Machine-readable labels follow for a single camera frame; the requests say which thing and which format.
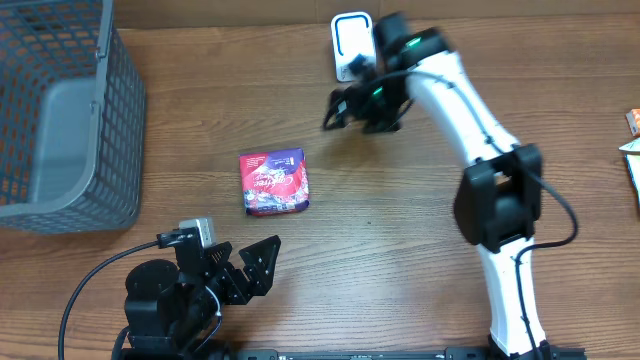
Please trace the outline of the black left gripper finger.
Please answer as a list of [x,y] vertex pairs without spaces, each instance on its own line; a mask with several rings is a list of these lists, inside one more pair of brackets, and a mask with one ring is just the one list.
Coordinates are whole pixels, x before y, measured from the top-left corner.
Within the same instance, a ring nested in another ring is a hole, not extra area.
[[239,251],[252,296],[265,296],[271,289],[280,246],[281,239],[274,235]]
[[216,244],[204,250],[204,272],[217,273],[229,262],[232,252],[230,242]]

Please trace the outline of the red purple pad pack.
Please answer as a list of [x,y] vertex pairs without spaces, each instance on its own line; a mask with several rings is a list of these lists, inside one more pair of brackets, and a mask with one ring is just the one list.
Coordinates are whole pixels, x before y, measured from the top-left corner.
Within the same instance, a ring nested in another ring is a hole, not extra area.
[[243,154],[239,156],[239,169],[248,215],[300,212],[310,205],[302,148]]

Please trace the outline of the small orange snack packet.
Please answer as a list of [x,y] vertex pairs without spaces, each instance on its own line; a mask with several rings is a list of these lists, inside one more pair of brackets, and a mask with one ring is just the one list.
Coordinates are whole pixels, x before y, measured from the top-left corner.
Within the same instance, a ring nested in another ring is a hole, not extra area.
[[625,119],[628,123],[629,130],[634,137],[640,135],[640,109],[634,108],[629,110],[625,114]]

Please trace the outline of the orange blue snack bag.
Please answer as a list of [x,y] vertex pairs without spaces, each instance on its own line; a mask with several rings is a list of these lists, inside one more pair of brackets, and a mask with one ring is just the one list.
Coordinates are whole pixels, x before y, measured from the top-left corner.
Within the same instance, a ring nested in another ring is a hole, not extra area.
[[630,175],[630,179],[636,193],[637,201],[640,202],[640,159],[638,155],[626,154],[625,161]]

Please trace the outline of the white conditioner tube gold cap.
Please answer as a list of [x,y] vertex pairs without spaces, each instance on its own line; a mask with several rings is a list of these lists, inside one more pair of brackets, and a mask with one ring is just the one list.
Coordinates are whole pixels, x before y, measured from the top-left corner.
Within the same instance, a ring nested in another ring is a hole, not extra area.
[[620,146],[619,150],[621,152],[623,152],[623,153],[639,154],[640,153],[640,139],[636,138],[633,141],[630,141],[629,143]]

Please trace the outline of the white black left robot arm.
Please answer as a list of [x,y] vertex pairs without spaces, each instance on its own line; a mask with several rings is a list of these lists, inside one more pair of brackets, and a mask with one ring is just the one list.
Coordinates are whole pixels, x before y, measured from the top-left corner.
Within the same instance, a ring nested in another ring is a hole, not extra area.
[[234,359],[230,345],[216,341],[223,308],[246,305],[273,285],[281,239],[274,235],[239,251],[236,268],[228,242],[205,245],[195,228],[157,236],[160,248],[175,251],[174,262],[156,259],[126,278],[128,326],[118,336],[114,359]]

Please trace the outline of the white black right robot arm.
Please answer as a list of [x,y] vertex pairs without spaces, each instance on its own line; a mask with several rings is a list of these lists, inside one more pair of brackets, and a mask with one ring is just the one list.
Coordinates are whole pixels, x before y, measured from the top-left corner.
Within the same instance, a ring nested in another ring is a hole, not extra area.
[[454,218],[481,258],[491,354],[549,358],[531,265],[541,215],[540,151],[497,121],[438,29],[413,33],[401,13],[374,22],[365,12],[348,12],[332,19],[330,31],[336,78],[347,86],[331,93],[324,129],[360,121],[367,134],[396,132],[412,105],[427,113],[463,170]]

